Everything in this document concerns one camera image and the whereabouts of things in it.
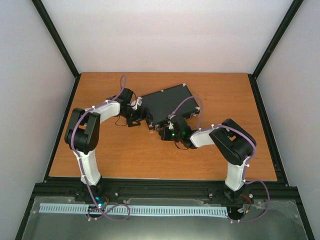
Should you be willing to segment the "black poker set case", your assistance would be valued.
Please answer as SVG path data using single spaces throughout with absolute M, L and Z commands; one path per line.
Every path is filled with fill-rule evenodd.
M 148 108 L 150 118 L 146 124 L 151 131 L 159 131 L 168 125 L 168 115 L 173 111 L 186 119 L 200 113 L 200 106 L 193 98 L 186 83 L 141 96 L 142 108 Z

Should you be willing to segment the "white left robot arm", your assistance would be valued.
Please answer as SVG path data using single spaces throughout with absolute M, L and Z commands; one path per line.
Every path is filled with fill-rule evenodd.
M 128 127 L 139 126 L 140 121 L 150 118 L 149 109 L 142 104 L 142 97 L 123 87 L 117 95 L 98 105 L 72 110 L 64 141 L 77 159 L 80 180 L 87 186 L 86 195 L 92 201 L 99 201 L 104 195 L 104 188 L 98 185 L 102 176 L 96 160 L 101 123 L 113 117 L 123 117 Z

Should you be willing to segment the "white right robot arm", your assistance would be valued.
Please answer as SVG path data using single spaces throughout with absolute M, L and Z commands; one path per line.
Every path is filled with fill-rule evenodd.
M 172 116 L 168 125 L 162 127 L 158 134 L 163 141 L 181 143 L 186 150 L 204 146 L 216 146 L 227 161 L 227 175 L 224 181 L 223 195 L 234 203 L 245 188 L 246 171 L 249 162 L 255 156 L 257 143 L 255 139 L 228 118 L 209 128 L 192 129 L 185 118 Z

